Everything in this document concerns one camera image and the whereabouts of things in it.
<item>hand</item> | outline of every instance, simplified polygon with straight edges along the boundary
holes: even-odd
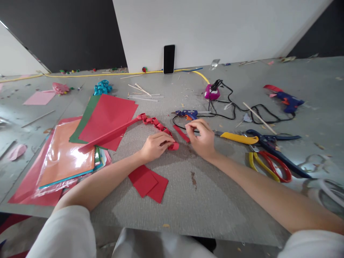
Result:
[[[186,132],[190,138],[193,149],[205,160],[209,160],[216,155],[214,148],[214,132],[209,124],[203,119],[196,119],[185,125]],[[194,130],[198,129],[201,136],[196,136]]]
[[[144,163],[153,161],[161,156],[164,151],[176,142],[171,136],[165,132],[151,135],[147,138],[142,149],[138,151]]]

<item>black wall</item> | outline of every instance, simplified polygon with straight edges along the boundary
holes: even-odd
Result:
[[[52,72],[126,67],[112,0],[1,0],[0,20]]]
[[[344,56],[344,1],[334,0],[288,56]]]

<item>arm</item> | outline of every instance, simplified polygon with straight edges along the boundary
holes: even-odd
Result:
[[[201,136],[195,136],[194,129]],[[344,235],[344,221],[306,196],[218,153],[214,132],[203,119],[186,125],[194,150],[240,185],[264,210],[290,233],[318,229]]]
[[[131,172],[139,166],[159,158],[173,142],[175,140],[164,132],[149,136],[140,151],[104,167],[70,189],[59,200],[53,213],[72,205],[81,205],[92,211]]]

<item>blue glue gun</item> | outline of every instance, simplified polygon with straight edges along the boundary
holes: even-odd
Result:
[[[198,114],[208,114],[210,111],[197,111],[197,110],[177,110],[171,114],[176,114],[177,116],[186,116],[186,120],[197,119]]]
[[[300,100],[283,91],[278,92],[276,94],[276,97],[281,99],[283,104],[287,105],[286,109],[284,110],[285,113],[290,113],[290,114],[295,113],[295,111],[297,110],[297,107],[301,106],[304,103],[303,100]]]

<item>smartphone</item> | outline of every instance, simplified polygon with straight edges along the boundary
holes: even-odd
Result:
[[[164,74],[172,74],[175,71],[175,45],[164,46]]]

